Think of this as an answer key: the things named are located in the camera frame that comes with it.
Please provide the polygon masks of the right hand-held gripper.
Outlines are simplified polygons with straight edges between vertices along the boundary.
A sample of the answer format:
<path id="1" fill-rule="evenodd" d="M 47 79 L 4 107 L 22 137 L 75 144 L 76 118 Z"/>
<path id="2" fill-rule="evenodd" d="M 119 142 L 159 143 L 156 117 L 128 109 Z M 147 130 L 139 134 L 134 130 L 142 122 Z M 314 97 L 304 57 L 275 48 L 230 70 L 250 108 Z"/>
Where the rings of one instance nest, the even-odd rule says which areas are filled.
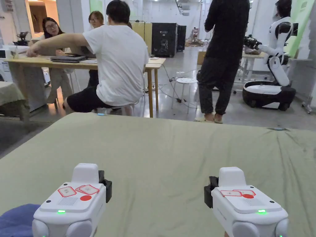
<path id="1" fill-rule="evenodd" d="M 204 187 L 204 202 L 229 237 L 286 237 L 289 215 L 238 167 L 223 167 Z"/>

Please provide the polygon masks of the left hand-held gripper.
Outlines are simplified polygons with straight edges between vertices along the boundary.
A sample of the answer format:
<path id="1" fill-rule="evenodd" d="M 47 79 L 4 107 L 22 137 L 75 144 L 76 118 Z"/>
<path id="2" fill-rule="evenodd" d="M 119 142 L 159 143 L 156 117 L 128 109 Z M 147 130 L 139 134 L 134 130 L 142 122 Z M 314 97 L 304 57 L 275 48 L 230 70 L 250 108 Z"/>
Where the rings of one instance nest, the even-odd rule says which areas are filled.
<path id="1" fill-rule="evenodd" d="M 80 163 L 35 211 L 34 237 L 94 237 L 112 197 L 112 182 L 96 164 Z"/>

